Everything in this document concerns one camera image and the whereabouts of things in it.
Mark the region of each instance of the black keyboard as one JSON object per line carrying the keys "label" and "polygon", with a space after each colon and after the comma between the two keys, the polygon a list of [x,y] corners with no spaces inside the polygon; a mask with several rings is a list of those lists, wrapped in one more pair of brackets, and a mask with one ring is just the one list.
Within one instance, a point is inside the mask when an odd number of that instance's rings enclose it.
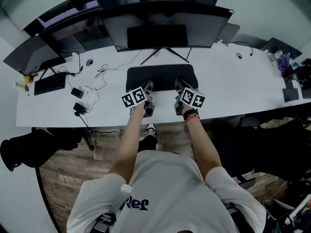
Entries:
{"label": "black keyboard", "polygon": [[50,91],[64,89],[66,84],[66,73],[57,73],[53,76],[35,82],[35,96]]}
{"label": "black keyboard", "polygon": [[298,89],[297,88],[286,88],[283,89],[284,100],[285,102],[290,102],[299,99]]}

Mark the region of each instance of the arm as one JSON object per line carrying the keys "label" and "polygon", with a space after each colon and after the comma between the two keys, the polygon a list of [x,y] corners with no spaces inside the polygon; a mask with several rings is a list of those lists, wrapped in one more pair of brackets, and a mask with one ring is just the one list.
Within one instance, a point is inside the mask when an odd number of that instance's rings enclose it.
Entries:
{"label": "arm", "polygon": [[141,103],[133,109],[109,170],[109,173],[121,175],[127,183],[134,172],[141,122],[146,113],[144,105]]}
{"label": "arm", "polygon": [[[191,110],[184,104],[182,113]],[[195,161],[199,167],[203,179],[207,173],[217,166],[222,166],[220,157],[209,136],[206,134],[199,118],[192,118],[187,122],[190,139],[192,142]]]}
{"label": "arm", "polygon": [[[184,105],[183,114],[190,109]],[[255,233],[261,233],[266,220],[266,212],[263,206],[251,194],[241,188],[222,167],[218,152],[200,120],[192,118],[187,122],[187,126],[195,160],[206,185],[224,204],[235,204]]]}
{"label": "arm", "polygon": [[101,214],[112,213],[123,184],[124,178],[114,173],[85,181],[68,218],[67,233],[89,232]]}

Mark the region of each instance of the monitor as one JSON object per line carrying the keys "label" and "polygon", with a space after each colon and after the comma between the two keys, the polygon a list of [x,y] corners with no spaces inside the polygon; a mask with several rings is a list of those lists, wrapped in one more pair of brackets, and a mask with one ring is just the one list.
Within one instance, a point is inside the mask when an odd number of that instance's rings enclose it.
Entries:
{"label": "monitor", "polygon": [[228,44],[231,42],[232,38],[237,34],[240,28],[241,27],[239,25],[227,23],[217,38]]}
{"label": "monitor", "polygon": [[18,46],[4,61],[24,76],[65,63],[40,36],[34,36]]}
{"label": "monitor", "polygon": [[104,10],[101,19],[117,51],[211,48],[232,14],[200,3],[152,1]]}
{"label": "monitor", "polygon": [[268,50],[269,53],[276,53],[279,50],[282,50],[284,52],[290,53],[290,58],[293,60],[300,55],[302,55],[302,52],[293,48],[292,46],[286,44],[285,42],[282,42],[274,37],[272,37],[270,40],[268,40],[264,46],[260,49],[262,51]]}

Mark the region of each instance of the wooden floor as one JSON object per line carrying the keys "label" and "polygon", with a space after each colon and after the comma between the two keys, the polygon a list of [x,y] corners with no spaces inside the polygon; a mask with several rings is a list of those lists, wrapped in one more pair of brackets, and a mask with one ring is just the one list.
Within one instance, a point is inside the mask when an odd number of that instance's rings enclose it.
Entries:
{"label": "wooden floor", "polygon": [[[123,128],[98,128],[99,131]],[[184,123],[156,125],[157,149],[193,156],[188,129]],[[53,215],[62,232],[66,232],[66,222],[78,196],[82,183],[86,180],[101,178],[109,171],[113,151],[119,143],[117,133],[93,133],[91,138],[95,145],[93,152],[87,149],[84,140],[72,151],[58,151],[41,168],[40,174],[44,190]],[[258,200],[266,197],[280,199],[287,188],[286,182],[273,175],[248,173],[245,178],[257,178],[255,186],[248,191]]]}

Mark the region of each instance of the white t-shirt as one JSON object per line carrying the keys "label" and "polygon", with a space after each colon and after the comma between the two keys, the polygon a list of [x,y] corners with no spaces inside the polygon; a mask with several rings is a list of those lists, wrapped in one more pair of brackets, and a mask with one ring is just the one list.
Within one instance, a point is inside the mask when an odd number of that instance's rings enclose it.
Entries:
{"label": "white t-shirt", "polygon": [[[83,183],[67,222],[68,233],[87,233],[103,213],[111,213],[126,184],[118,174]],[[185,156],[145,150],[138,153],[129,183],[130,197],[117,213],[111,233],[236,233],[224,204],[233,203],[255,233],[262,233],[266,212],[222,167],[202,179]]]}

